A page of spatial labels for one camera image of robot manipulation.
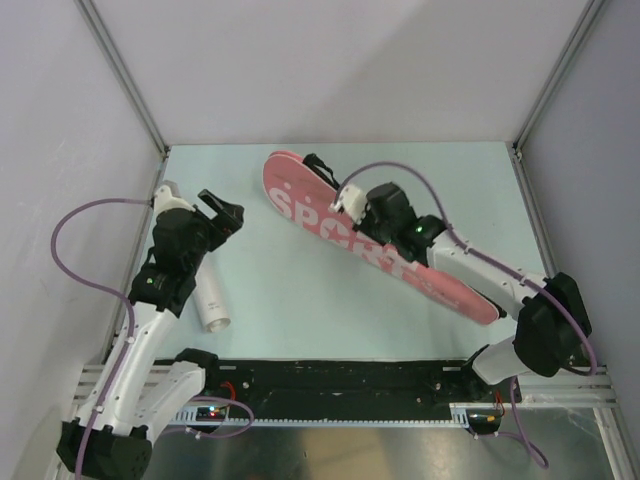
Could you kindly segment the pink racket bag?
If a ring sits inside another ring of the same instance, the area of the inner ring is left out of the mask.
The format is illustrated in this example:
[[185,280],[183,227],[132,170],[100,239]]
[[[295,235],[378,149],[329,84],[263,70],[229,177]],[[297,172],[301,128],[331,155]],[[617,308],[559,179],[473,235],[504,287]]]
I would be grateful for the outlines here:
[[263,166],[263,186],[272,205],[307,232],[351,252],[427,298],[481,325],[506,312],[454,277],[403,259],[391,245],[382,246],[353,230],[344,213],[329,210],[338,182],[314,154],[302,157],[279,150]]

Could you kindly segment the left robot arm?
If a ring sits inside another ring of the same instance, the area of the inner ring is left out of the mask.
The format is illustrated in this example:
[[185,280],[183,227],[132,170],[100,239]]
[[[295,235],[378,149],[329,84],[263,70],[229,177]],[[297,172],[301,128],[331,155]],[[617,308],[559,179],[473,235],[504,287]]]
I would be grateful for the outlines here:
[[91,393],[74,419],[62,424],[56,452],[77,479],[142,478],[155,442],[175,415],[194,397],[209,399],[221,389],[215,355],[194,351],[175,361],[153,389],[143,390],[158,348],[196,288],[205,256],[244,223],[242,206],[207,189],[198,197],[213,217],[175,193],[171,183],[143,201],[155,215],[153,244],[127,294],[85,281],[51,253],[67,276],[117,297],[127,311]]

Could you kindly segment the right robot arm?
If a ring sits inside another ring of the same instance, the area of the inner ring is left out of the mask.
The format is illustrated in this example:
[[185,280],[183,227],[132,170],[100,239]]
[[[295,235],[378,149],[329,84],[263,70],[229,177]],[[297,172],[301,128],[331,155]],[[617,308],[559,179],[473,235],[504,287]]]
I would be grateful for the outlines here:
[[565,273],[528,274],[472,247],[445,214],[419,216],[405,192],[388,182],[363,193],[343,193],[343,207],[355,229],[408,262],[443,274],[484,298],[517,323],[515,334],[477,352],[462,376],[464,393],[476,401],[498,383],[525,372],[552,377],[592,332],[576,281]]

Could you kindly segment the white shuttlecock tube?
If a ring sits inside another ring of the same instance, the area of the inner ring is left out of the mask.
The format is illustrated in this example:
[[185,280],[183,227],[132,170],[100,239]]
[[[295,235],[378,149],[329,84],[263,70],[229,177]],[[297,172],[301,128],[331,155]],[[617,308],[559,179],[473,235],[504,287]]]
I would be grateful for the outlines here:
[[207,258],[202,261],[195,279],[193,297],[204,331],[215,333],[226,329],[231,318],[215,271]]

